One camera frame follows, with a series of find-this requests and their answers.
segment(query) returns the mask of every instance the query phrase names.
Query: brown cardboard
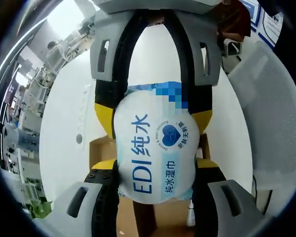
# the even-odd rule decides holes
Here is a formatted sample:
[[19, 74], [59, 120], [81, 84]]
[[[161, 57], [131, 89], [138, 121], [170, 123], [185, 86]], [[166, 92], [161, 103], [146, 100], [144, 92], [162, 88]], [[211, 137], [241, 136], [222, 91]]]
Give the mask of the brown cardboard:
[[[206, 134], [199, 142], [203, 158], [210, 159]], [[102, 137], [90, 142], [90, 169], [103, 160], [116, 158], [115, 141]], [[189, 200], [169, 201], [157, 205], [133, 202], [119, 198], [116, 219], [118, 237], [192, 237], [193, 228], [186, 226]]]

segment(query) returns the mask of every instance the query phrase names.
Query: blue heart logo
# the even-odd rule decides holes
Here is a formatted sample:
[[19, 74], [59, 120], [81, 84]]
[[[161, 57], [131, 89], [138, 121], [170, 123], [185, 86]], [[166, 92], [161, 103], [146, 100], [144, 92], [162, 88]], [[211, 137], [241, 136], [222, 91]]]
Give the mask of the blue heart logo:
[[164, 135], [164, 137], [162, 138], [162, 142], [167, 147], [173, 146], [181, 137], [181, 134], [172, 125], [164, 126], [162, 132]]

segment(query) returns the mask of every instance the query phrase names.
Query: wet wipes package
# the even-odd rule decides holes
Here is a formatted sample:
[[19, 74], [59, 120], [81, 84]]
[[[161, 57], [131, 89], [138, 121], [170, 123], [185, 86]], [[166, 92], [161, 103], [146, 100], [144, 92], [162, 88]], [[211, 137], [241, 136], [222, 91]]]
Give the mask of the wet wipes package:
[[190, 198], [200, 134], [181, 83], [130, 89], [114, 115], [120, 194], [146, 204]]

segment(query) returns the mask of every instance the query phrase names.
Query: cardboard box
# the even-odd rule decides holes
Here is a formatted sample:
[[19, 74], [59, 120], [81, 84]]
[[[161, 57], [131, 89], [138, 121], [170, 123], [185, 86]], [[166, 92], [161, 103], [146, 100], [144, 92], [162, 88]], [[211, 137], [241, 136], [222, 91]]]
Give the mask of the cardboard box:
[[[200, 138], [203, 158], [210, 158], [206, 134]], [[116, 158], [115, 141], [102, 137], [90, 142], [90, 169], [103, 160]], [[156, 205], [141, 204], [119, 197], [116, 232], [118, 237], [192, 237], [186, 226], [189, 200]]]

